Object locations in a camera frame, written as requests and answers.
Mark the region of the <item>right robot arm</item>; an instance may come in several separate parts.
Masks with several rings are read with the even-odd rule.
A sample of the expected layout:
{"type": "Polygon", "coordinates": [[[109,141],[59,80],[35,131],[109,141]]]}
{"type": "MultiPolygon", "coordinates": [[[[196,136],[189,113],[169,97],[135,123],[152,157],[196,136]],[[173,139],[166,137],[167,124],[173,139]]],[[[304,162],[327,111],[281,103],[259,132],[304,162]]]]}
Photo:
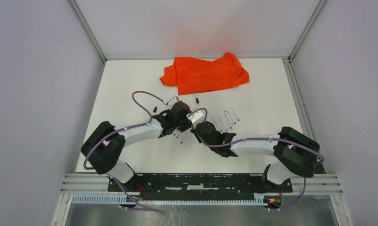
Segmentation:
{"type": "Polygon", "coordinates": [[[320,145],[292,127],[282,127],[278,133],[245,136],[219,132],[208,121],[194,126],[191,132],[198,141],[222,157],[244,155],[272,156],[278,161],[268,164],[261,180],[262,188],[274,192],[291,177],[312,178],[317,165],[324,163],[320,145]]]}

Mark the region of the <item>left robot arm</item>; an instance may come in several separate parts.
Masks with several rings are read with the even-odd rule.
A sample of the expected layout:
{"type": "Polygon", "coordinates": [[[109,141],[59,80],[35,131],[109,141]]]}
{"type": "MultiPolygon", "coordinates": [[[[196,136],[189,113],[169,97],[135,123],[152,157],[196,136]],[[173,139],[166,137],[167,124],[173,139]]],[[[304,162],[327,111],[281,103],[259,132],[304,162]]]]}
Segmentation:
{"type": "Polygon", "coordinates": [[[109,121],[98,125],[81,146],[81,153],[94,170],[102,175],[118,179],[119,186],[126,192],[137,187],[137,174],[119,159],[123,148],[147,139],[157,139],[171,135],[175,130],[181,132],[191,127],[187,115],[190,107],[177,101],[167,110],[152,116],[152,121],[117,129],[109,121]]]}

